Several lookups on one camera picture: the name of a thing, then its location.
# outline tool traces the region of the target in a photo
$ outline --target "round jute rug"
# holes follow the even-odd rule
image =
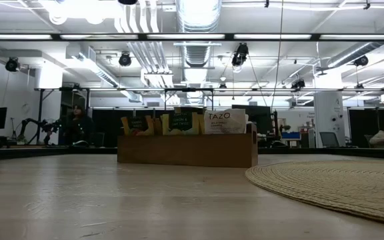
[[[316,161],[256,166],[259,187],[305,203],[384,221],[384,161]]]

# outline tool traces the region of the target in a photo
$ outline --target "ceiling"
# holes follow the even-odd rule
[[[29,7],[41,8],[38,1],[25,1]],[[269,8],[256,5],[252,1],[223,0],[219,26],[217,31],[221,33],[279,33],[281,28],[282,12],[282,32],[284,33],[378,33],[384,27],[384,1],[370,1],[371,6],[368,10],[350,9],[334,11],[320,11],[322,8],[332,7],[359,7],[365,5],[365,1],[344,1],[344,0],[290,0],[284,2],[286,9],[281,10],[281,1],[270,0]],[[48,24],[49,12],[46,9],[34,9],[34,13],[29,9],[18,9],[24,7],[16,0],[0,1],[0,33],[115,33],[113,16],[116,14],[107,12],[106,18],[101,24],[93,25],[85,19],[68,20],[62,25]],[[100,1],[102,5],[114,4],[113,1]],[[177,32],[177,14],[175,12],[174,0],[158,1],[158,26],[161,32]],[[137,8],[137,23],[139,23],[139,8]],[[70,73],[66,73],[64,81],[76,81],[85,87],[100,87],[101,81],[93,72],[88,69],[75,67],[72,59],[66,59],[65,51],[69,43],[67,42],[0,42],[0,49],[22,49],[40,50],[66,67],[70,67]],[[211,53],[210,69],[206,83],[202,87],[218,87],[220,77],[226,77],[227,87],[253,87],[256,82],[261,82],[262,86],[277,87],[289,84],[294,79],[288,77],[299,68],[312,61],[317,62],[318,58],[329,59],[340,52],[346,50],[355,43],[350,42],[249,42],[250,58],[243,65],[240,73],[233,73],[230,58],[238,46],[238,42],[222,42],[221,46],[213,47]],[[140,81],[141,66],[133,57],[133,62],[129,67],[120,67],[118,58],[122,51],[129,51],[126,42],[83,42],[82,47],[92,47],[97,53],[97,62],[103,65],[112,75],[119,78],[120,82],[126,87],[143,87]],[[173,72],[173,82],[180,87],[184,82],[183,60],[179,47],[173,46],[173,42],[163,42],[163,49],[170,70]],[[277,60],[280,57],[279,68],[277,71]],[[356,85],[357,80],[362,81],[372,77],[384,75],[384,46],[367,54],[369,64],[366,67],[344,65],[340,67],[342,81],[345,87]],[[313,73],[310,71],[301,76],[305,79],[307,87],[313,86]],[[384,87],[384,80],[375,82],[371,87]],[[366,95],[366,99],[371,96],[376,97],[380,93]]]

